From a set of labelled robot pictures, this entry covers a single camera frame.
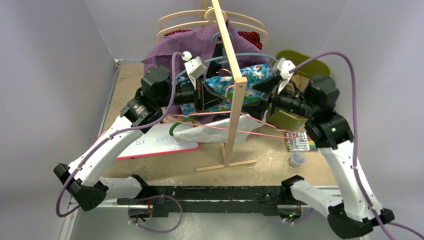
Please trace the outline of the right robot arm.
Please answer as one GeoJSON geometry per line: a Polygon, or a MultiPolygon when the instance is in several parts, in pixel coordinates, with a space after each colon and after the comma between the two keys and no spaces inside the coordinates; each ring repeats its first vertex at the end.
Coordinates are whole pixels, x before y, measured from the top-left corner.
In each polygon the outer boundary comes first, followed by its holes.
{"type": "Polygon", "coordinates": [[[366,236],[379,223],[394,220],[394,213],[382,207],[366,182],[358,184],[364,172],[354,157],[354,134],[348,121],[335,111],[339,89],[326,75],[314,75],[302,93],[284,89],[276,92],[279,78],[273,76],[255,84],[260,99],[245,103],[242,111],[260,119],[267,109],[282,109],[306,118],[307,135],[325,157],[338,184],[340,197],[331,197],[303,177],[295,175],[281,183],[280,196],[288,204],[303,202],[322,214],[341,239],[366,236]]]}

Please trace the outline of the white garment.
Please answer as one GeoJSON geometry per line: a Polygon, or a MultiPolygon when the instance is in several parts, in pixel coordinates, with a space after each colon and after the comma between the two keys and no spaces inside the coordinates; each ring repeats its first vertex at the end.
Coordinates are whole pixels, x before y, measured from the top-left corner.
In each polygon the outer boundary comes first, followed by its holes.
{"type": "MultiPolygon", "coordinates": [[[[188,143],[227,143],[228,131],[217,128],[228,128],[230,119],[214,121],[205,126],[191,127],[186,130],[173,132],[173,138],[178,144],[188,143]]],[[[240,115],[238,130],[252,132],[264,125],[263,121],[256,121],[248,116],[240,115]]]]}

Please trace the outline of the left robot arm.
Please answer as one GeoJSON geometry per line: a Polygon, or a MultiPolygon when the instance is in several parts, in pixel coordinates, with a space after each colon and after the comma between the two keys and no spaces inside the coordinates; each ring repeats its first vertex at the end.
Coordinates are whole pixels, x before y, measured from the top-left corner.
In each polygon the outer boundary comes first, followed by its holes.
{"type": "Polygon", "coordinates": [[[138,205],[148,201],[147,184],[140,176],[102,175],[130,144],[162,121],[162,108],[171,99],[176,105],[194,104],[202,110],[226,101],[203,79],[199,79],[197,89],[190,83],[177,85],[168,68],[151,67],[141,79],[135,97],[120,111],[112,126],[81,157],[70,164],[60,163],[53,170],[82,210],[93,210],[109,199],[131,199],[138,205]]]}

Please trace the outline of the blue floral garment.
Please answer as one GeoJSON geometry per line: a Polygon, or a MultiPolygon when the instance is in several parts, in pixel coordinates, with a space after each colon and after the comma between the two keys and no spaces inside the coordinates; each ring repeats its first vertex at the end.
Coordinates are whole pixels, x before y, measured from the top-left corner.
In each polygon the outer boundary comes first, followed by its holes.
{"type": "MultiPolygon", "coordinates": [[[[261,83],[266,79],[272,77],[272,71],[268,64],[257,64],[242,68],[240,70],[243,77],[247,78],[247,87],[245,90],[245,97],[243,103],[252,103],[260,99],[262,92],[254,90],[252,87],[255,84],[261,83]]],[[[234,80],[232,76],[214,76],[207,78],[205,82],[214,90],[216,90],[221,96],[225,97],[225,93],[228,87],[233,85],[234,80]]],[[[190,80],[187,77],[180,76],[177,78],[177,83],[188,83],[191,84],[190,80]]],[[[228,90],[227,102],[214,105],[213,107],[204,110],[203,112],[221,112],[221,111],[230,111],[232,103],[229,101],[232,98],[233,88],[228,90]]],[[[190,115],[197,112],[202,112],[200,110],[195,110],[193,103],[187,103],[180,105],[180,109],[183,115],[190,115]]]]}

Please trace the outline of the green plastic hanger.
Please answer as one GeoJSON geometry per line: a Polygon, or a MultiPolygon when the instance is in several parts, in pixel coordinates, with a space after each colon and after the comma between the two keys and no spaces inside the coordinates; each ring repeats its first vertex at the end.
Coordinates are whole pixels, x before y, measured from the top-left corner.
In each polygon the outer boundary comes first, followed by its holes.
{"type": "MultiPolygon", "coordinates": [[[[206,124],[209,124],[209,123],[212,123],[212,122],[227,119],[227,118],[230,117],[230,113],[231,113],[231,110],[229,110],[229,111],[218,111],[218,112],[199,111],[199,112],[195,112],[195,113],[192,113],[192,114],[189,114],[189,115],[184,115],[183,113],[181,113],[181,115],[185,116],[185,118],[181,121],[176,121],[173,124],[173,126],[170,128],[169,134],[171,136],[173,136],[175,128],[177,128],[177,126],[179,126],[179,125],[182,125],[182,124],[190,125],[193,121],[197,121],[201,125],[206,125],[206,124]]],[[[250,116],[249,114],[243,112],[243,106],[242,106],[242,110],[241,110],[240,115],[247,116],[247,117],[252,118],[252,119],[254,119],[258,122],[264,122],[265,123],[266,112],[263,116],[263,119],[259,120],[257,118],[250,116]]]]}

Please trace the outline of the tan pleated skirt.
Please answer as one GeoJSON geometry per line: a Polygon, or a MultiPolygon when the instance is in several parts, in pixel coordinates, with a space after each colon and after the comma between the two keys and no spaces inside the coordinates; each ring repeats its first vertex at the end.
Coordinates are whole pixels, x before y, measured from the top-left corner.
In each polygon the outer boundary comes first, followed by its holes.
{"type": "Polygon", "coordinates": [[[301,91],[304,92],[306,90],[306,88],[309,85],[310,79],[298,74],[294,74],[291,79],[291,81],[294,82],[294,84],[296,85],[296,87],[301,91]]]}

